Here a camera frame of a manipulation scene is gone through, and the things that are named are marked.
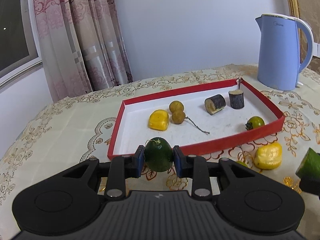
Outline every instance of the floral curtain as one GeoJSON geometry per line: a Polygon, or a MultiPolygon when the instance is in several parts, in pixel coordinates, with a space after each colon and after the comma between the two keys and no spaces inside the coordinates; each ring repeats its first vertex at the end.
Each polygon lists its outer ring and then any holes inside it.
{"type": "Polygon", "coordinates": [[[114,0],[33,0],[53,101],[132,82],[114,0]]]}

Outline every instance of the midea logo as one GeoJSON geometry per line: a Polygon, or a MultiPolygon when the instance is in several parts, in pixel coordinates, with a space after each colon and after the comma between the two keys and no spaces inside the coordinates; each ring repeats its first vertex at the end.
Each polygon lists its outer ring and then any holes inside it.
{"type": "Polygon", "coordinates": [[[282,26],[282,27],[283,27],[283,24],[279,24],[279,23],[277,23],[277,22],[273,22],[273,25],[274,25],[274,26],[282,26]]]}

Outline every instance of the longan stem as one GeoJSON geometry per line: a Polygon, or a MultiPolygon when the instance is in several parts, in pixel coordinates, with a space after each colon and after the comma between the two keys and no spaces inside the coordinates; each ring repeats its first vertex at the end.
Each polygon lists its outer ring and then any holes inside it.
{"type": "Polygon", "coordinates": [[[194,124],[194,126],[197,127],[201,132],[204,132],[206,134],[210,134],[210,132],[201,130],[189,117],[186,116],[186,119],[190,120],[194,124]]]}
{"type": "Polygon", "coordinates": [[[147,140],[145,145],[147,145],[147,142],[155,142],[157,145],[161,143],[159,139],[157,141],[155,141],[155,140],[147,140]]]}

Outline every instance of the blue kettle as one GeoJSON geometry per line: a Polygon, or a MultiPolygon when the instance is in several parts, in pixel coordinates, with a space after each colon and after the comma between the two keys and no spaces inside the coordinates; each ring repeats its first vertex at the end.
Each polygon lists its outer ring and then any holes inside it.
{"type": "Polygon", "coordinates": [[[256,21],[261,31],[258,80],[273,89],[294,90],[299,73],[312,59],[311,27],[299,18],[282,14],[262,14],[256,21]],[[307,55],[301,64],[298,28],[308,41],[307,55]]]}

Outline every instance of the table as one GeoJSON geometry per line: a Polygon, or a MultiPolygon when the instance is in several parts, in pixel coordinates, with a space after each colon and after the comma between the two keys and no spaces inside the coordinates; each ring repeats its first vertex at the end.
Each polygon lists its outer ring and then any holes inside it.
{"type": "MultiPolygon", "coordinates": [[[[63,171],[90,156],[101,162],[107,158],[113,125],[122,100],[163,90],[216,82],[242,76],[272,100],[285,114],[281,132],[232,149],[204,155],[216,162],[220,157],[246,160],[250,168],[297,187],[295,171],[309,147],[320,152],[320,75],[310,69],[300,74],[304,85],[294,91],[277,91],[257,81],[257,65],[226,65],[171,76],[145,79],[130,84],[92,92],[77,98],[65,98],[48,105],[32,120],[20,138],[0,161],[0,240],[19,232],[11,206],[15,196],[24,188],[63,171]],[[257,147],[279,141],[283,146],[283,162],[272,171],[260,171],[252,165],[250,156],[257,147]]],[[[103,194],[106,180],[100,185],[103,194]]],[[[127,191],[191,190],[190,179],[177,177],[174,168],[156,173],[144,167],[139,179],[127,179],[127,191]]],[[[212,191],[218,194],[212,178],[212,191]]],[[[320,201],[317,196],[302,192],[306,210],[298,231],[307,239],[320,238],[320,201]]]]}

